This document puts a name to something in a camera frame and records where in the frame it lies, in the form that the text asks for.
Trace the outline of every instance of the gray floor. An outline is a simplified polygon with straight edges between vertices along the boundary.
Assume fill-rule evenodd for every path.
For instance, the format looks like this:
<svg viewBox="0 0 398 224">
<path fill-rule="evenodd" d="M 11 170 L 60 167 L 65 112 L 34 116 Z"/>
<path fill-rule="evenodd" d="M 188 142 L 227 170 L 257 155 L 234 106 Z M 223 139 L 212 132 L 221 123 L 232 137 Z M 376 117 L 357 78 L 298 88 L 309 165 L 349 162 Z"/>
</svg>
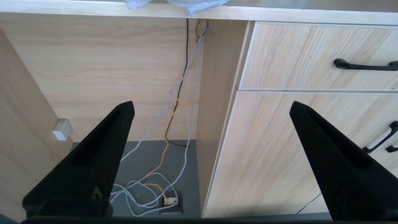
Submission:
<svg viewBox="0 0 398 224">
<path fill-rule="evenodd" d="M 185 144 L 186 141 L 176 141 L 179 144 Z M 127 142 L 124 154 L 135 148 L 137 142 Z M 165 147 L 165 141 L 144 141 L 139 148 L 125 159 L 119 166 L 118 175 L 115 183 L 126 186 L 130 180 L 138 180 L 157 167 L 162 158 Z M 173 182 L 180 173 L 184 163 L 184 147 L 170 145 L 167 149 L 163 165 L 158 170 Z M 159 184 L 163 189 L 168 186 L 166 181 L 159 177 L 149 177 L 144 183 Z M 162 215 L 159 212 L 152 212 L 143 217 L 172 217 L 172 218 L 200 218 L 199 204 L 199 186 L 197 174 L 196 144 L 195 140 L 190 142 L 190 148 L 187 152 L 187 165 L 178 182 L 174 185 L 176 190 L 182 191 L 183 213 L 178 215 Z M 157 194 L 160 191 L 156 187 L 151 187 Z M 143 187 L 134 187 L 131 193 L 140 203 L 146 203 L 154 199 L 154 196 Z M 113 203 L 114 217 L 133 217 L 128 209 L 126 197 L 120 195 Z M 131 203 L 135 214 L 140 214 L 146 209 L 139 208 Z"/>
</svg>

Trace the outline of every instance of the white plastic bag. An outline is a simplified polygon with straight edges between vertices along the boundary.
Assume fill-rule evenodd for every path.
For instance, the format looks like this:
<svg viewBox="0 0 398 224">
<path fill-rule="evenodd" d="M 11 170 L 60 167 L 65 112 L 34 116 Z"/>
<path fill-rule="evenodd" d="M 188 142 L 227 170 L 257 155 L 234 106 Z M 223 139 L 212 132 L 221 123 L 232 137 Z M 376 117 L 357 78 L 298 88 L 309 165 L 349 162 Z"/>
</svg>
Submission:
<svg viewBox="0 0 398 224">
<path fill-rule="evenodd" d="M 144 7 L 151 0 L 125 0 L 129 9 Z M 169 3 L 182 7 L 188 15 L 211 7 L 221 6 L 229 0 L 167 0 Z"/>
<path fill-rule="evenodd" d="M 144 7 L 151 1 L 152 0 L 125 0 L 124 3 L 129 9 L 138 9 L 139 7 Z"/>
</svg>

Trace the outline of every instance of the yellow cable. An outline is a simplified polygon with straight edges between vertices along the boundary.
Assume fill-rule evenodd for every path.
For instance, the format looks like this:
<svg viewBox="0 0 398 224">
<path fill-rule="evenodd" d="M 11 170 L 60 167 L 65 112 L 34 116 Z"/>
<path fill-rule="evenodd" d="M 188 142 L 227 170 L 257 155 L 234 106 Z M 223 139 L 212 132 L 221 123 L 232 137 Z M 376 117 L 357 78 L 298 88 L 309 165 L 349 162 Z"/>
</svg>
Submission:
<svg viewBox="0 0 398 224">
<path fill-rule="evenodd" d="M 174 116 L 174 114 L 175 114 L 181 107 L 182 107 L 182 106 L 177 107 L 177 109 L 172 113 L 172 115 L 170 116 L 170 119 L 169 119 L 169 122 L 167 123 L 167 125 L 169 125 L 169 124 L 171 123 L 171 121 L 172 121 L 171 118 Z M 150 175 L 151 173 L 155 172 L 157 169 L 159 169 L 160 166 L 162 166 L 163 160 L 164 160 L 164 155 L 166 155 L 167 149 L 168 149 L 169 146 L 170 146 L 169 141 L 168 141 L 166 138 L 164 138 L 164 140 L 166 141 L 166 147 L 165 147 L 164 150 L 163 150 L 162 159 L 160 160 L 160 164 L 159 164 L 155 169 L 153 169 L 153 170 L 151 170 L 149 173 L 147 173 L 147 174 L 145 175 L 145 177 L 147 177 L 147 176 Z"/>
<path fill-rule="evenodd" d="M 145 186 L 155 186 L 155 187 L 158 187 L 159 190 L 160 190 L 160 192 L 163 192 L 162 187 L 159 186 L 159 185 L 157 185 L 157 184 L 144 184 L 144 185 L 145 185 Z M 169 203 L 168 203 L 168 201 L 167 201 L 166 195 L 164 195 L 164 194 L 162 194 L 162 195 L 163 195 L 163 198 L 164 198 L 164 201 L 165 201 L 166 205 L 169 205 Z"/>
<path fill-rule="evenodd" d="M 177 100 L 181 105 L 180 105 L 179 107 L 177 107 L 176 110 L 170 115 L 169 122 L 167 123 L 167 126 L 166 126 L 166 128 L 165 128 L 165 130 L 164 130 L 164 140 L 166 141 L 166 147 L 165 147 L 164 150 L 163 150 L 162 159 L 160 160 L 160 164 L 159 164 L 155 169 L 153 169 L 153 170 L 151 170 L 149 173 L 147 173 L 147 174 L 145 175 L 145 177 L 147 177 L 148 175 L 151 175 L 151 173 L 155 172 L 155 171 L 156 171 L 157 169 L 159 169 L 159 168 L 162 166 L 162 164 L 163 164 L 164 155 L 166 155 L 167 149 L 168 149 L 169 146 L 170 146 L 169 141 L 166 139 L 166 131 L 167 131 L 167 127 L 168 127 L 168 126 L 170 125 L 170 123 L 172 122 L 173 116 L 177 113 L 177 111 L 178 111 L 182 106 L 184 106 L 184 105 L 191 105 L 191 102 L 190 102 L 190 101 L 182 101 L 182 100 L 180 100 L 180 99 L 178 99 L 178 98 L 174 98 L 174 99 Z M 158 188 L 160 189 L 161 192 L 163 192 L 163 189 L 162 189 L 159 185 L 157 185 L 157 184 L 144 184 L 144 185 L 156 186 L 156 187 L 158 187 Z M 165 206 L 168 206 L 168 205 L 169 205 L 169 201 L 167 200 L 167 197 L 164 195 L 164 193 L 162 193 L 162 195 L 163 195 L 163 198 L 164 198 Z"/>
</svg>

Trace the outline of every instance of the white cable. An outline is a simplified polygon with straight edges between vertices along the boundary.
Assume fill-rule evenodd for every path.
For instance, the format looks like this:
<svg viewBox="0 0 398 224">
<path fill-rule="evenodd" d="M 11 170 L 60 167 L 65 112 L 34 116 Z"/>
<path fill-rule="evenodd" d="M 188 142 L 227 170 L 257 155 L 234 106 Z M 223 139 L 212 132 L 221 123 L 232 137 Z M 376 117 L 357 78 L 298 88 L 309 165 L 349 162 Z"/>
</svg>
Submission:
<svg viewBox="0 0 398 224">
<path fill-rule="evenodd" d="M 111 195 L 115 195 L 115 196 L 112 198 L 111 203 L 116 199 L 116 197 L 117 197 L 118 195 L 124 194 L 124 195 L 126 196 L 126 202 L 127 202 L 127 205 L 128 205 L 128 207 L 129 207 L 129 209 L 130 209 L 130 212 L 131 212 L 131 214 L 132 214 L 133 216 L 135 216 L 135 217 L 141 217 L 141 216 L 146 215 L 146 214 L 148 214 L 148 213 L 150 213 L 150 212 L 155 212 L 155 211 L 159 211 L 159 210 L 171 208 L 171 207 L 176 206 L 176 204 L 178 204 L 178 197 L 177 197 L 177 192 L 176 192 L 175 189 L 174 189 L 174 184 L 179 180 L 179 178 L 180 178 L 181 175 L 183 174 L 183 172 L 184 172 L 184 170 L 185 170 L 185 167 L 186 167 L 186 165 L 187 165 L 187 152 L 188 152 L 189 143 L 190 143 L 190 140 L 191 140 L 191 137 L 192 137 L 192 129 L 193 129 L 193 128 L 192 128 L 192 127 L 193 127 L 193 124 L 192 124 L 192 123 L 193 123 L 193 109 L 194 109 L 194 106 L 193 106 L 194 103 L 193 103 L 193 102 L 195 101 L 195 93 L 196 93 L 196 89 L 197 89 L 197 87 L 198 87 L 199 79 L 200 79 L 200 68 L 201 68 L 201 60 L 200 60 L 200 59 L 201 59 L 201 54 L 202 54 L 202 52 L 201 52 L 201 44 L 202 44 L 202 41 L 203 41 L 203 36 L 205 35 L 206 31 L 207 31 L 207 27 L 204 28 L 204 29 L 202 30 L 202 33 L 201 33 L 201 35 L 200 35 L 200 38 L 198 39 L 198 42 L 197 42 L 197 44 L 196 44 L 196 46 L 195 46 L 195 49 L 194 49 L 194 51 L 192 52 L 192 54 L 191 54 L 191 56 L 190 56 L 190 59 L 189 59 L 189 61 L 188 61 L 188 66 L 187 66 L 187 68 L 186 68 L 185 71 L 184 71 L 184 76 L 183 76 L 182 79 L 174 86 L 174 89 L 173 89 L 173 91 L 171 92 L 169 99 L 166 101 L 166 103 L 165 103 L 165 104 L 163 105 L 163 107 L 160 109 L 159 114 L 156 116 L 156 119 L 155 119 L 154 123 L 153 123 L 152 126 L 148 129 L 148 131 L 146 132 L 146 134 L 144 135 L 144 137 L 137 143 L 137 146 L 136 146 L 132 151 L 128 152 L 128 153 L 121 159 L 121 162 L 122 162 L 122 161 L 125 160 L 131 153 L 133 153 L 136 149 L 138 149 L 138 147 L 139 147 L 139 145 L 141 144 L 141 142 L 142 142 L 143 140 L 145 140 L 146 137 L 149 135 L 149 133 L 153 130 L 154 126 L 156 125 L 156 122 L 157 122 L 158 118 L 161 116 L 161 114 L 163 114 L 163 112 L 165 111 L 167 105 L 172 101 L 172 96 L 173 96 L 173 95 L 175 94 L 175 92 L 177 91 L 177 87 L 178 87 L 179 84 L 180 84 L 182 81 L 184 81 L 184 79 L 187 77 L 188 70 L 189 70 L 190 66 L 192 65 L 192 63 L 193 63 L 193 58 L 194 58 L 194 56 L 195 56 L 195 54 L 196 54 L 196 51 L 197 51 L 197 52 L 198 52 L 198 55 L 197 55 L 197 79 L 196 79 L 196 81 L 195 81 L 195 86 L 193 87 L 193 90 L 192 90 L 192 97 L 191 97 L 191 112 L 190 112 L 190 129 L 189 129 L 189 135 L 188 135 L 187 146 L 185 147 L 184 165 L 183 165 L 183 167 L 182 167 L 182 169 L 181 169 L 181 172 L 179 173 L 179 175 L 177 176 L 177 178 L 175 179 L 175 181 L 174 181 L 173 183 L 170 183 L 169 180 L 167 180 L 167 178 L 166 178 L 163 174 L 161 174 L 160 172 L 154 172 L 154 173 L 152 173 L 152 174 L 150 174 L 150 175 L 148 175 L 148 176 L 145 176 L 145 177 L 141 178 L 140 180 L 132 180 L 132 181 L 130 181 L 130 182 L 127 184 L 127 187 L 123 187 L 122 185 L 119 185 L 119 184 L 114 184 L 114 186 L 117 186 L 117 187 L 121 188 L 121 190 L 118 190 L 117 192 L 112 192 L 112 193 L 111 193 Z M 150 187 L 148 187 L 148 186 L 146 186 L 146 185 L 144 185 L 144 184 L 141 183 L 141 181 L 143 181 L 144 179 L 146 179 L 146 178 L 148 178 L 148 177 L 150 177 L 150 176 L 152 176 L 152 175 L 160 175 L 161 177 L 163 177 L 163 178 L 167 181 L 167 183 L 168 183 L 169 185 L 168 185 L 168 186 L 163 190 L 163 192 L 162 192 L 159 196 L 157 196 L 153 201 L 148 202 L 148 203 L 145 203 L 145 204 L 140 204 L 140 203 L 138 203 L 138 202 L 136 201 L 136 199 L 134 198 L 134 196 L 130 193 L 129 189 L 133 188 L 136 184 L 139 184 L 139 185 L 141 185 L 141 186 L 143 186 L 143 187 L 149 189 L 149 190 L 156 196 L 156 193 L 155 193 Z M 146 211 L 146 212 L 144 212 L 144 213 L 142 213 L 142 214 L 139 214 L 139 215 L 136 215 L 136 214 L 132 211 L 132 208 L 131 208 L 131 204 L 130 204 L 129 199 L 130 199 L 133 203 L 135 203 L 138 207 L 154 208 L 154 207 L 156 207 L 156 206 L 158 205 L 159 199 L 163 196 L 163 194 L 164 194 L 164 193 L 167 191 L 167 189 L 169 189 L 169 188 L 172 188 L 172 190 L 174 191 L 174 194 L 175 194 L 176 197 L 177 197 L 177 202 L 175 202 L 173 205 L 169 205 L 169 206 L 167 206 L 167 207 L 155 208 L 155 209 L 152 209 L 152 210 L 148 210 L 148 211 Z"/>
<path fill-rule="evenodd" d="M 200 42 L 199 42 L 199 40 L 198 40 L 198 43 L 196 44 L 195 48 L 193 49 L 193 52 L 191 53 L 191 56 L 190 56 L 189 61 L 188 61 L 188 66 L 187 66 L 187 68 L 186 68 L 185 71 L 184 71 L 184 75 L 182 76 L 181 80 L 178 81 L 178 83 L 174 86 L 173 91 L 171 92 L 171 94 L 170 94 L 170 96 L 169 96 L 169 99 L 166 101 L 166 103 L 165 103 L 165 104 L 163 105 L 163 107 L 160 109 L 159 113 L 157 114 L 157 116 L 156 116 L 156 118 L 155 118 L 155 121 L 154 121 L 153 124 L 150 126 L 150 128 L 148 129 L 148 131 L 145 133 L 144 137 L 142 137 L 142 139 L 137 143 L 136 147 L 135 147 L 134 149 L 132 149 L 130 152 L 128 152 L 125 156 L 123 156 L 122 159 L 120 160 L 120 162 L 123 162 L 123 160 L 125 160 L 131 153 L 133 153 L 135 150 L 138 149 L 138 147 L 140 146 L 141 142 L 142 142 L 143 140 L 145 140 L 145 139 L 148 137 L 149 133 L 150 133 L 150 132 L 153 130 L 153 128 L 155 127 L 155 125 L 156 125 L 156 123 L 157 123 L 157 120 L 158 120 L 159 117 L 163 114 L 163 112 L 166 110 L 167 105 L 168 105 L 170 102 L 173 101 L 173 96 L 174 96 L 175 92 L 177 91 L 177 89 L 178 89 L 180 83 L 181 83 L 182 81 L 184 81 L 184 79 L 185 79 L 185 78 L 187 77 L 187 75 L 188 75 L 189 67 L 191 67 L 191 65 L 192 65 L 192 63 L 193 63 L 193 59 L 195 58 L 195 53 L 196 53 L 196 51 L 198 50 L 199 43 L 200 43 Z"/>
</svg>

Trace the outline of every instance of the black cable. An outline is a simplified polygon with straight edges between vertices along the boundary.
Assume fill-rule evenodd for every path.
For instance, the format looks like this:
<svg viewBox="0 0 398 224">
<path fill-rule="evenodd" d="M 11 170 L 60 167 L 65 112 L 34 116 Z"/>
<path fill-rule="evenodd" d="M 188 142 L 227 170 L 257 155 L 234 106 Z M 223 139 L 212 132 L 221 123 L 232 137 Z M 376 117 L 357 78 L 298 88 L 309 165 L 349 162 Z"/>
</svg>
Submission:
<svg viewBox="0 0 398 224">
<path fill-rule="evenodd" d="M 186 69 L 187 69 L 187 67 L 188 67 L 188 43 L 189 43 L 189 23 L 188 23 L 188 19 L 187 19 L 187 43 L 186 43 L 186 46 L 185 46 L 185 68 L 184 68 L 184 71 L 183 71 L 183 73 L 182 73 L 182 77 L 184 77 L 185 71 L 186 71 Z M 184 82 L 184 80 L 181 81 L 180 87 L 178 88 L 177 99 L 180 98 L 181 87 L 182 87 L 182 83 L 183 83 L 183 82 Z M 175 110 L 177 109 L 177 107 L 178 107 L 178 100 L 177 100 L 177 102 L 175 102 L 175 106 L 174 106 L 174 109 L 173 109 L 173 113 L 175 112 Z M 171 119 L 170 119 L 170 122 L 169 122 L 169 125 L 167 126 L 167 129 L 166 129 L 166 133 L 165 133 L 165 135 L 164 135 L 164 138 L 166 138 L 166 140 L 168 140 L 168 142 L 171 143 L 171 144 L 174 144 L 174 145 L 176 145 L 176 146 L 186 147 L 187 145 L 178 144 L 178 143 L 173 142 L 173 141 L 171 141 L 171 140 L 169 140 L 169 139 L 167 138 L 167 133 L 169 132 L 170 124 L 172 123 L 173 118 L 174 118 L 174 115 L 173 115 L 173 116 L 171 117 Z"/>
</svg>

